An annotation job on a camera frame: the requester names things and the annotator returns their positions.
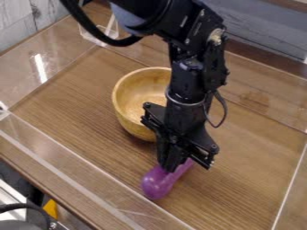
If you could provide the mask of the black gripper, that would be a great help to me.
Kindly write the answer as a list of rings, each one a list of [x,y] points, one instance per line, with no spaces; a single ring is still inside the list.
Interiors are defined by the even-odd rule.
[[[174,173],[189,159],[207,170],[213,165],[219,153],[219,145],[206,128],[213,99],[210,95],[198,103],[181,103],[167,97],[166,106],[153,102],[143,104],[142,123],[155,133],[159,166],[169,173]]]

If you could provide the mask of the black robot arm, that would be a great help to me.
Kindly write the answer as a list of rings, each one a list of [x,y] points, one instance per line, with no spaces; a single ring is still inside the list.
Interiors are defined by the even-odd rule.
[[[228,43],[224,18],[202,0],[107,0],[130,36],[115,40],[101,31],[77,0],[61,0],[86,31],[102,42],[127,47],[157,35],[169,43],[171,80],[167,104],[143,104],[141,122],[157,136],[159,166],[170,173],[187,160],[210,168],[219,145],[207,133],[213,101],[228,84]]]

